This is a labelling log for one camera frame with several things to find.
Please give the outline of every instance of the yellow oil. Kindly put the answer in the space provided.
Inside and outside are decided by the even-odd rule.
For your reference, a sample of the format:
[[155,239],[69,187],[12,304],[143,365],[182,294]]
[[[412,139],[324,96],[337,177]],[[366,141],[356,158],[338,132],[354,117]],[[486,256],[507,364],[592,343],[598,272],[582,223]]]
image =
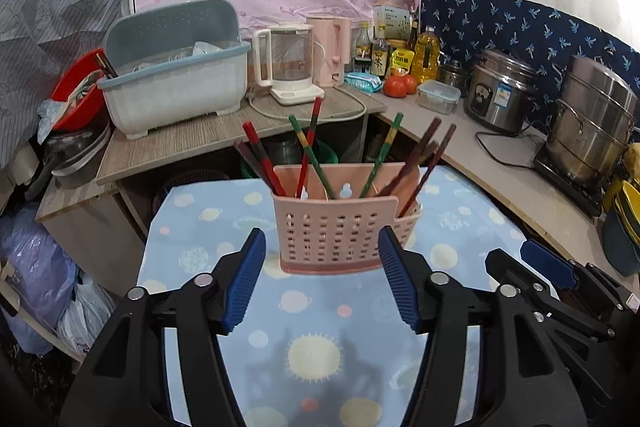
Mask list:
[[433,28],[420,34],[415,45],[415,57],[411,63],[411,76],[418,84],[427,80],[435,80],[438,76],[438,55],[440,55],[440,41]]

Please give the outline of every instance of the basket hole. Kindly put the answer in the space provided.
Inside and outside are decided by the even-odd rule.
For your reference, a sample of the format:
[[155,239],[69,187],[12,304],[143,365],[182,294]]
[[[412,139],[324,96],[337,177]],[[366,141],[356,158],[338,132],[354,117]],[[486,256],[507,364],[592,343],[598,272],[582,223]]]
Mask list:
[[340,197],[344,200],[347,198],[351,198],[351,184],[345,183],[340,189]]

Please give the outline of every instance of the green chopstick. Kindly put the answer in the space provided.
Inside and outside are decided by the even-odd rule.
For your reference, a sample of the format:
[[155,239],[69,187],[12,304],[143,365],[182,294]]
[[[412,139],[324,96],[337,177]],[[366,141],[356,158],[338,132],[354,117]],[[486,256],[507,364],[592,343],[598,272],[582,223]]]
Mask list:
[[324,175],[324,172],[322,172],[322,168],[318,163],[318,158],[316,158],[316,155],[311,150],[311,147],[309,147],[308,141],[306,141],[305,134],[302,132],[302,127],[300,127],[298,120],[294,115],[290,114],[289,121],[293,126],[293,130],[296,132],[296,136],[298,137],[298,141],[300,142],[300,145],[302,145],[302,149],[305,150],[306,156],[309,158],[311,165],[314,166],[314,169],[318,174],[318,178],[320,178],[320,181],[324,186],[324,190],[326,190],[327,196],[329,196],[329,199],[331,200],[337,200],[337,198],[335,197],[334,190],[331,188],[331,185],[329,184],[329,180],[327,180],[326,176]]
[[389,129],[389,132],[386,134],[385,142],[382,144],[382,147],[380,148],[380,153],[378,153],[378,157],[376,158],[376,161],[373,164],[373,168],[369,173],[369,178],[367,178],[367,182],[364,184],[364,187],[362,188],[362,192],[358,196],[359,198],[365,198],[367,196],[367,192],[369,192],[369,189],[371,188],[373,181],[376,179],[378,170],[384,163],[386,155],[389,154],[389,149],[391,149],[391,144],[396,139],[396,134],[398,134],[398,129],[400,128],[400,122],[402,121],[402,117],[404,117],[404,114],[402,114],[401,112],[396,114],[396,117],[394,118],[394,123],[391,124],[391,128]]

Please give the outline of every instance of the pink plastic basket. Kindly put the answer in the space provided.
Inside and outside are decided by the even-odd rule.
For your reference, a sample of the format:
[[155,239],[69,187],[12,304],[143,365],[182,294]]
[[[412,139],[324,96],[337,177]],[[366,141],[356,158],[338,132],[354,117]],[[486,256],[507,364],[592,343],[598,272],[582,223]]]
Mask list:
[[[368,195],[385,187],[403,163],[384,164]],[[414,203],[406,216],[396,218],[399,209],[418,184],[418,166],[398,185],[393,195],[358,199],[373,164],[322,165],[335,194],[349,197],[328,200],[316,172],[310,168],[306,180],[308,198],[289,197],[296,191],[300,165],[274,168],[287,197],[273,196],[280,265],[290,273],[337,274],[374,269],[380,266],[378,232],[393,227],[400,243],[406,243],[422,209]]]

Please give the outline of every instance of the black stove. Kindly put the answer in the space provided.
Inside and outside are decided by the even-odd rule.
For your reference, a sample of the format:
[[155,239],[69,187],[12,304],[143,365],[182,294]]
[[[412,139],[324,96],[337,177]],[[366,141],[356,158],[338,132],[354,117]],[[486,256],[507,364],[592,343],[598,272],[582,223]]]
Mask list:
[[600,186],[584,188],[572,182],[553,163],[546,150],[546,144],[542,145],[536,157],[533,158],[533,168],[546,181],[572,200],[587,216],[598,217],[602,213],[602,189]]

